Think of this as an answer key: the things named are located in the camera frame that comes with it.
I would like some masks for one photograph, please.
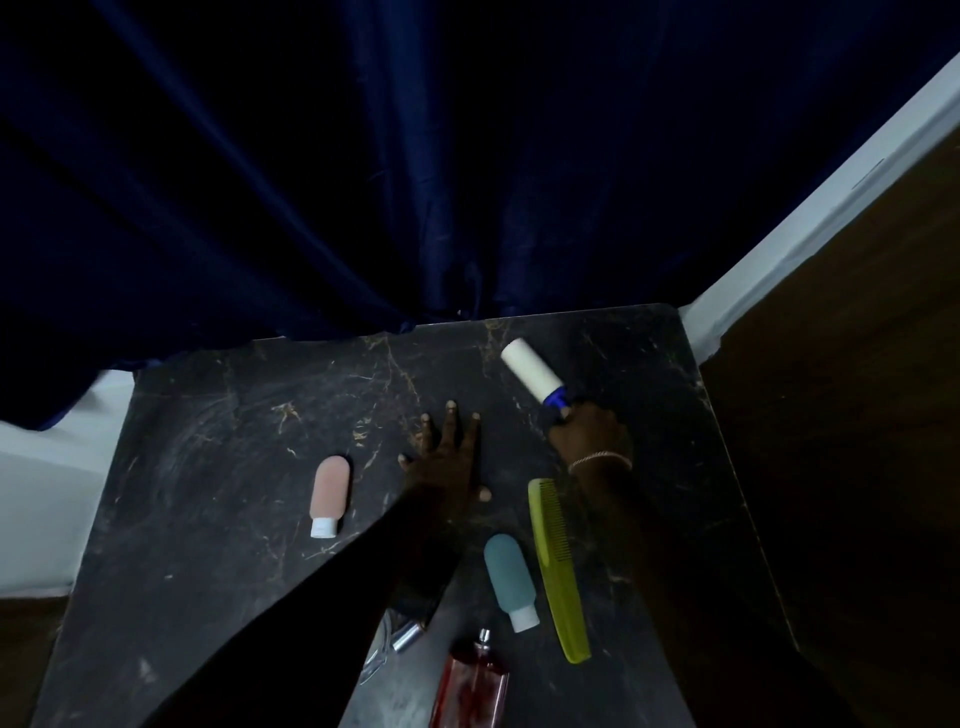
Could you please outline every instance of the right hand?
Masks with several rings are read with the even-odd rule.
[[[627,426],[609,409],[601,409],[591,401],[574,404],[566,420],[550,429],[549,439],[567,465],[602,450],[619,452],[631,460],[634,457],[634,444]],[[615,458],[597,458],[601,459],[615,461]]]

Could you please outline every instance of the dark blue curtain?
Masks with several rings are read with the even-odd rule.
[[[949,58],[894,0],[0,11],[0,417],[282,334],[689,303]]]

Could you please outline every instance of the red perfume bottle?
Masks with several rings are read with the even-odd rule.
[[[503,719],[510,673],[490,649],[490,630],[473,644],[455,645],[433,704],[430,728],[495,728]]]

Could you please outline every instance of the gold bracelet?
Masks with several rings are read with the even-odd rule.
[[[617,460],[622,461],[627,466],[628,471],[631,471],[634,469],[634,463],[626,455],[621,455],[619,452],[613,452],[612,450],[602,449],[599,452],[595,452],[593,455],[582,457],[579,460],[575,460],[574,462],[570,463],[566,471],[570,475],[573,475],[574,474],[573,469],[576,468],[578,465],[581,465],[583,463],[586,463],[588,460],[593,460],[598,457],[615,457]]]

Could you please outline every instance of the yellow-green comb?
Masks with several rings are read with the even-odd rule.
[[[550,613],[557,628],[557,637],[564,655],[572,665],[590,656],[584,610],[573,573],[573,557],[566,541],[564,512],[553,480],[548,477],[531,480],[527,486],[530,498],[530,520],[537,542],[537,560],[543,574],[543,586],[550,604]]]

